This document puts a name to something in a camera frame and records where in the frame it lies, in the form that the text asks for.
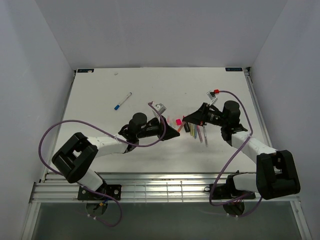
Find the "red pen clear cap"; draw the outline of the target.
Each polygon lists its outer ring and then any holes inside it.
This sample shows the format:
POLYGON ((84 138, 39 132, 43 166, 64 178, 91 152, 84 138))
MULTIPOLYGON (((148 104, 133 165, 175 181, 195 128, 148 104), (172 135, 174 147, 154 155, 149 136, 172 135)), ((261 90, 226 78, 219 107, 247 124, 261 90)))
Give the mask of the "red pen clear cap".
POLYGON ((198 134, 200 143, 203 143, 203 137, 202 137, 201 129, 199 126, 197 126, 197 134, 198 134))

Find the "white marker blue cap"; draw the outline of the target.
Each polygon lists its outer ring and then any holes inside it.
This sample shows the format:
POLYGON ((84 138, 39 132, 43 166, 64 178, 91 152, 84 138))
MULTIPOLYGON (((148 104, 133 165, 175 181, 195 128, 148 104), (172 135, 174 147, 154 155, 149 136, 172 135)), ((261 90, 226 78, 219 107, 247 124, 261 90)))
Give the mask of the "white marker blue cap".
POLYGON ((115 107, 114 110, 118 110, 130 97, 131 97, 132 93, 129 92, 115 107))

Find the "grey black pen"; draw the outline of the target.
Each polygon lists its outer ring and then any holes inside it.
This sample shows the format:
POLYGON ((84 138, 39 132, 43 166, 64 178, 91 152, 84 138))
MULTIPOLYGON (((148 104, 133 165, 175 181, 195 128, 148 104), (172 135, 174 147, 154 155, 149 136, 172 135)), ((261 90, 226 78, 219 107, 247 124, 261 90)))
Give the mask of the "grey black pen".
POLYGON ((202 126, 202 129, 203 129, 204 143, 205 143, 205 146, 208 147, 208 138, 207 138, 207 132, 206 132, 205 125, 202 126))

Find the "thin yellow pen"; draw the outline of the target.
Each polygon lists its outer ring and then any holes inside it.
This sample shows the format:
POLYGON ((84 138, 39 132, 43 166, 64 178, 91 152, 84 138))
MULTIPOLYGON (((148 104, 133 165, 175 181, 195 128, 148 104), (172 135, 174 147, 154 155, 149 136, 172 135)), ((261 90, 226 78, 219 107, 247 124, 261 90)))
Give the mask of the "thin yellow pen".
POLYGON ((193 137, 197 139, 197 126, 195 124, 193 124, 193 137))

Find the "yellow highlighter pen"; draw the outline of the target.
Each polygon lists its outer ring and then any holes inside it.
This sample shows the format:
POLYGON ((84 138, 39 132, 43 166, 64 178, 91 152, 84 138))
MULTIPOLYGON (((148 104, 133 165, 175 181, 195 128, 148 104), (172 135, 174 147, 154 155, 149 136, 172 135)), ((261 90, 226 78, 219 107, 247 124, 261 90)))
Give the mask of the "yellow highlighter pen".
POLYGON ((194 127, 192 123, 189 123, 189 127, 190 127, 190 135, 194 138, 194 127))

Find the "pink highlighter cap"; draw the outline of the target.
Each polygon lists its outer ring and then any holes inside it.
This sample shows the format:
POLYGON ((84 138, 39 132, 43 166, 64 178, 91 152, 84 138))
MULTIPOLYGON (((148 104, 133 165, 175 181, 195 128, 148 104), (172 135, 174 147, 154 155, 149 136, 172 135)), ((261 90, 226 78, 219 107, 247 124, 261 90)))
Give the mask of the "pink highlighter cap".
POLYGON ((180 126, 182 124, 182 121, 180 119, 176 119, 175 122, 177 126, 180 126))

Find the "black pink highlighter body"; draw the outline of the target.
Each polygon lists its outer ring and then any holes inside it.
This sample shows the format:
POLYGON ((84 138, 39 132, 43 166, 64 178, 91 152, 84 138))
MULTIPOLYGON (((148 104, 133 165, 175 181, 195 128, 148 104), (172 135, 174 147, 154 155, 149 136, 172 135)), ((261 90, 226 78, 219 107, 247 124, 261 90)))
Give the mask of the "black pink highlighter body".
POLYGON ((182 121, 183 121, 183 123, 184 123, 183 127, 184 127, 185 132, 186 132, 186 133, 190 133, 190 132, 191 132, 191 129, 190 129, 189 123, 186 122, 184 119, 183 119, 182 121))

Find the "blue pen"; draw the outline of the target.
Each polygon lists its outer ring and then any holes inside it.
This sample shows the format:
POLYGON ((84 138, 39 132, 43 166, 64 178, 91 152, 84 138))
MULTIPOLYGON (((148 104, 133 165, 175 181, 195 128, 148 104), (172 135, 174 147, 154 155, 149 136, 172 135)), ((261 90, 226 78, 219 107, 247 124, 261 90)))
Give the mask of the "blue pen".
POLYGON ((196 132, 197 132, 198 139, 201 141, 201 132, 200 132, 200 128, 198 125, 196 125, 196 132))

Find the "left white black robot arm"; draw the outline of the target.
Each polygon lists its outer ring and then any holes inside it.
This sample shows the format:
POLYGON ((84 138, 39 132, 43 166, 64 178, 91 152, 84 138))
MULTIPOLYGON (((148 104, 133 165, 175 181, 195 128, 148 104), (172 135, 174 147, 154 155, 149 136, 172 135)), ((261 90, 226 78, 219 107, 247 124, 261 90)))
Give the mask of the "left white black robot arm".
POLYGON ((118 134, 118 137, 87 137, 77 132, 53 155, 52 163, 69 183, 86 187, 95 200, 100 200, 106 195, 107 184, 90 169, 95 158, 129 153, 143 138, 156 136, 166 141, 180 136, 165 118, 154 117, 148 121, 141 112, 134 114, 118 134))

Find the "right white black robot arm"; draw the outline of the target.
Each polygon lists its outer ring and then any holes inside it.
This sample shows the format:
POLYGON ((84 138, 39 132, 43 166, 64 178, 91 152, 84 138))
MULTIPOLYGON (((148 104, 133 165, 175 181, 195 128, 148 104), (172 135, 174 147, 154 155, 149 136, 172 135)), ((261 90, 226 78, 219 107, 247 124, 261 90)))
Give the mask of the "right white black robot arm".
POLYGON ((230 174, 224 184, 210 187, 211 199, 237 199, 258 193, 265 200, 298 194, 301 185, 293 155, 288 150, 277 150, 252 137, 252 131, 240 123, 240 105, 228 100, 223 109, 203 103, 183 121, 204 127, 220 127, 223 140, 250 158, 256 166, 255 173, 230 174))

